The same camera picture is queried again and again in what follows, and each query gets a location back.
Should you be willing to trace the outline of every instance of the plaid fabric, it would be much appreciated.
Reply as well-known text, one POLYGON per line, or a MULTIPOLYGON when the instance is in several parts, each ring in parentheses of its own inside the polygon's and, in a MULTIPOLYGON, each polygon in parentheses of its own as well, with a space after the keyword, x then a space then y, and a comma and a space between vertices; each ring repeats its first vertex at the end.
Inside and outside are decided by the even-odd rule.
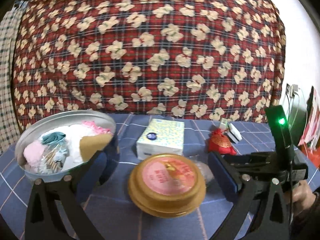
POLYGON ((12 63, 19 25, 26 3, 5 14, 0 23, 0 155, 15 143, 19 127, 11 96, 12 63))
MULTIPOLYGON (((95 188, 84 205, 87 216, 104 239, 136 239, 137 236, 140 236, 138 238, 141 240, 209 239, 232 207, 232 203, 225 199, 218 184, 213 182, 207 188, 206 197, 200 207, 187 216, 161 219, 141 212, 129 198, 127 180, 135 164, 139 162, 135 153, 136 141, 152 116, 133 114, 110 114, 110 116, 117 126, 119 164, 112 177, 103 186, 95 188)), ((184 155, 186 157, 199 155, 198 159, 206 162, 208 155, 205 140, 210 136, 212 125, 218 126, 219 122, 177 120, 159 115, 154 117, 184 122, 184 155)), ((237 153, 274 150, 274 140, 266 123, 233 122, 233 124, 243 137, 243 140, 233 145, 237 153)), ((24 235, 26 206, 32 184, 24 177, 23 170, 14 160, 13 152, 14 146, 0 157, 0 212, 16 236, 21 239, 24 235)), ((299 154, 308 164, 308 182, 311 189, 315 190, 320 186, 320 172, 305 155, 301 152, 299 154)), ((67 232, 76 238, 62 205, 59 204, 58 208, 67 232)), ((246 233, 251 218, 250 214, 245 219, 236 239, 246 233)))
POLYGON ((265 122, 284 76, 278 14, 271 0, 32 0, 18 119, 92 108, 265 122))

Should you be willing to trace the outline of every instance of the screw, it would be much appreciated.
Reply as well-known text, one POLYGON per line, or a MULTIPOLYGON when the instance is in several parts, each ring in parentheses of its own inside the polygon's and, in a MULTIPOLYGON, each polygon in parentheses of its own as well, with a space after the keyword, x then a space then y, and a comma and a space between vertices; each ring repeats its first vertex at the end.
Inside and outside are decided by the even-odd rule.
POLYGON ((248 175, 248 174, 243 174, 243 175, 242 175, 242 179, 245 180, 245 181, 249 181, 250 178, 251 178, 251 177, 250 177, 250 175, 248 175))
POLYGON ((42 180, 41 179, 36 179, 36 181, 35 181, 35 184, 36 185, 40 185, 42 183, 42 180))
POLYGON ((279 179, 273 178, 272 179, 272 183, 275 184, 275 185, 278 185, 279 184, 279 179))
POLYGON ((72 179, 72 176, 70 174, 63 177, 64 181, 70 181, 72 179))

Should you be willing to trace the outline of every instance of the tan felt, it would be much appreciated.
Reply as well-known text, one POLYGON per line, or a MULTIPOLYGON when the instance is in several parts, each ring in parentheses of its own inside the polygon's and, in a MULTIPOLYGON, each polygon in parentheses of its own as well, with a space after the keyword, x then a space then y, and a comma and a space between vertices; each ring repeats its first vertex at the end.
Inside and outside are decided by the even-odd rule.
POLYGON ((80 140, 80 155, 87 162, 97 152, 104 149, 111 141, 112 134, 98 134, 95 136, 84 136, 80 140))

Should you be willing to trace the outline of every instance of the round metal tin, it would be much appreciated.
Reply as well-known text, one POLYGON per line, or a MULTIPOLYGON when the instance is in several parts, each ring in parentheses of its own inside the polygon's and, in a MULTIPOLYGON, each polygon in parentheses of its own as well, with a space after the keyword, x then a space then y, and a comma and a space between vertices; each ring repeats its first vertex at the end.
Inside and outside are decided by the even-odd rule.
POLYGON ((20 136, 16 144, 14 154, 18 160, 20 167, 25 171, 27 178, 29 178, 31 181, 34 181, 38 178, 43 179, 44 182, 58 181, 61 180, 65 175, 71 173, 73 169, 76 169, 78 167, 77 166, 63 172, 57 172, 55 174, 36 174, 28 171, 28 166, 25 165, 26 162, 23 157, 23 151, 27 145, 38 139, 43 133, 60 126, 81 124, 82 121, 94 121, 97 126, 109 128, 114 136, 111 142, 106 147, 108 148, 108 156, 119 156, 119 154, 117 153, 117 139, 115 135, 116 123, 109 115, 92 110, 61 112, 39 120, 38 122, 31 125, 27 130, 25 130, 20 136))

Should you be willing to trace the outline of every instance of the human hand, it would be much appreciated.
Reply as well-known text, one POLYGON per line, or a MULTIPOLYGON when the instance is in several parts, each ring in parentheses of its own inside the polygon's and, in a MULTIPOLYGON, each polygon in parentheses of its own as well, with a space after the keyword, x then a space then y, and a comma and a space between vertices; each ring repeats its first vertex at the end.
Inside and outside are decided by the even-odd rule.
MULTIPOLYGON (((284 199, 286 204, 290 203, 291 191, 284 193, 284 199)), ((293 215, 297 216, 302 211, 309 209, 316 200, 316 195, 312 193, 312 190, 306 180, 299 181, 298 187, 293 189, 292 202, 293 215)))

